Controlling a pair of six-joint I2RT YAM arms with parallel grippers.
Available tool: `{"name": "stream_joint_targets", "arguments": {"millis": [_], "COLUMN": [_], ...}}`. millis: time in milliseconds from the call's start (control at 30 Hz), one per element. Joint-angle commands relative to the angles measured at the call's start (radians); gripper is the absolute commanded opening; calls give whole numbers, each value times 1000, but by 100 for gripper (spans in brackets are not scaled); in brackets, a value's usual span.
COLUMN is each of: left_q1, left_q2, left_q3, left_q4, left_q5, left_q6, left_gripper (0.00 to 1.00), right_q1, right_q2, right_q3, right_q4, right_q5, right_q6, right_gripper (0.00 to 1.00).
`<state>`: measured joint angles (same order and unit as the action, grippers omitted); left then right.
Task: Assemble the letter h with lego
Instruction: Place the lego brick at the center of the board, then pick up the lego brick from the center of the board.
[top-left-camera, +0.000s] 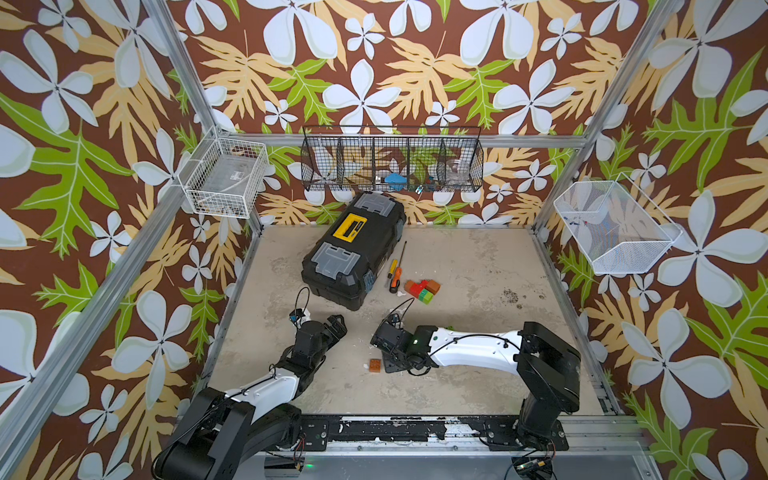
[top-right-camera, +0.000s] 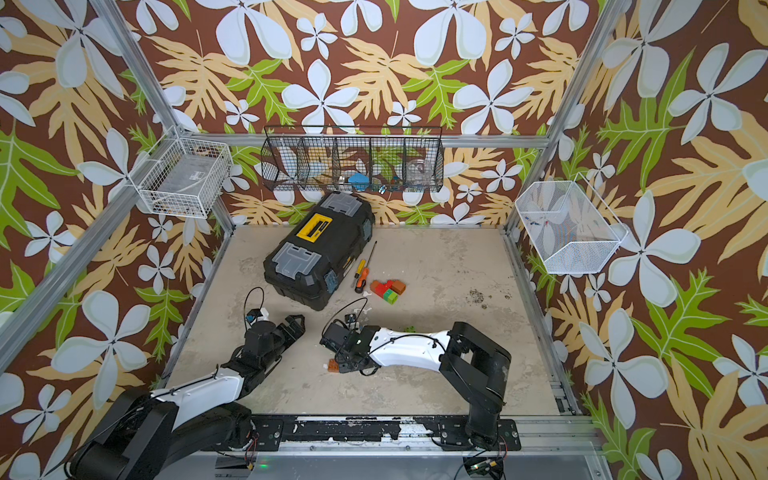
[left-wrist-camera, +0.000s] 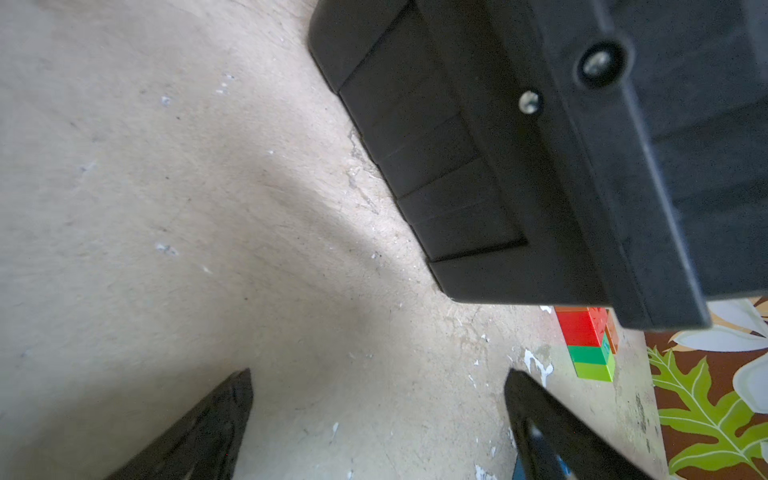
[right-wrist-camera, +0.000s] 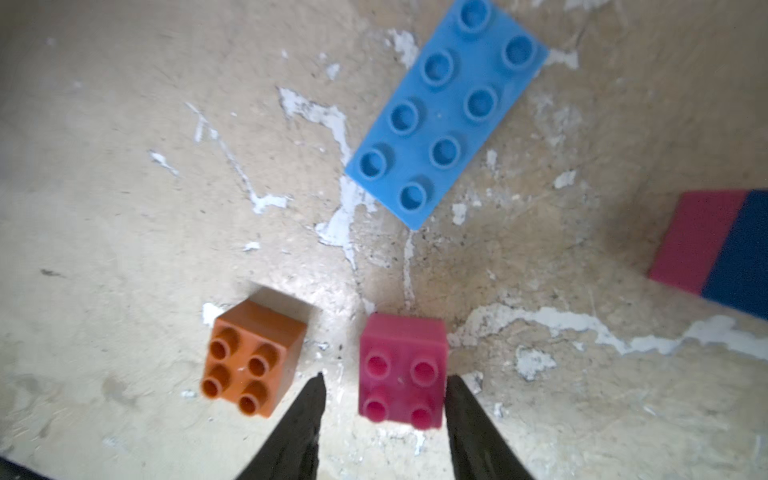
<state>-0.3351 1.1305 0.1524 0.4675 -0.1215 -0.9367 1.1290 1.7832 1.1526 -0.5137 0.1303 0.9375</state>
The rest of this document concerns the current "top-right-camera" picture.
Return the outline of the dark green lego brick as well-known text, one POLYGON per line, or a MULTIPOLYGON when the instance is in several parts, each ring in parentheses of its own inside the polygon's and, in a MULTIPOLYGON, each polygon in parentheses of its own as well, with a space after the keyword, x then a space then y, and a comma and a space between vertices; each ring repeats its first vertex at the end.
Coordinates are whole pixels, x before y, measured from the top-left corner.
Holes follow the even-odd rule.
POLYGON ((398 295, 396 292, 394 292, 393 290, 391 290, 391 289, 387 289, 387 290, 386 290, 386 291, 383 293, 383 296, 382 296, 382 298, 383 298, 383 299, 384 299, 384 300, 385 300, 387 303, 389 303, 389 304, 394 304, 394 303, 395 303, 395 302, 398 300, 398 298, 399 298, 399 295, 398 295))

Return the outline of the red long lego brick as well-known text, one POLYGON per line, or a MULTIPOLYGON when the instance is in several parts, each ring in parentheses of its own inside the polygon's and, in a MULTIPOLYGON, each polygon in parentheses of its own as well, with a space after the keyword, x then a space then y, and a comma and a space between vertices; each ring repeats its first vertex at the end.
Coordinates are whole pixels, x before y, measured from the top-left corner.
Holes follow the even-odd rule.
POLYGON ((383 299, 386 299, 389 295, 389 284, 387 282, 382 283, 374 280, 370 283, 369 289, 372 293, 383 299))

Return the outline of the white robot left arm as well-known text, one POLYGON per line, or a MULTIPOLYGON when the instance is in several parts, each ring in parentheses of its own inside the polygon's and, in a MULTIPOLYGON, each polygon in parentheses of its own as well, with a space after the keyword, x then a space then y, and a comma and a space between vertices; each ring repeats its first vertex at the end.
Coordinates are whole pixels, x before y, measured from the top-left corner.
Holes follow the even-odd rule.
POLYGON ((242 346, 213 373, 151 392, 131 389, 110 407, 85 444, 65 463, 69 479, 153 479, 199 450, 244 446, 254 438, 240 404, 306 331, 302 315, 249 324, 242 346))

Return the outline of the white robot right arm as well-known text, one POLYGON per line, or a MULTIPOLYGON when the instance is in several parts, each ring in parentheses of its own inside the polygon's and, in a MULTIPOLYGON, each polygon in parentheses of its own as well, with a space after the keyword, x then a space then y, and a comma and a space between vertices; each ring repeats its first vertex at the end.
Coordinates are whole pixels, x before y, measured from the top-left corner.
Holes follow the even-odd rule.
POLYGON ((457 321, 449 330, 406 333, 375 325, 353 329, 334 321, 319 344, 334 353, 341 373, 375 373, 390 366, 440 373, 469 405, 465 431, 472 444, 498 445, 512 357, 474 326, 457 321))

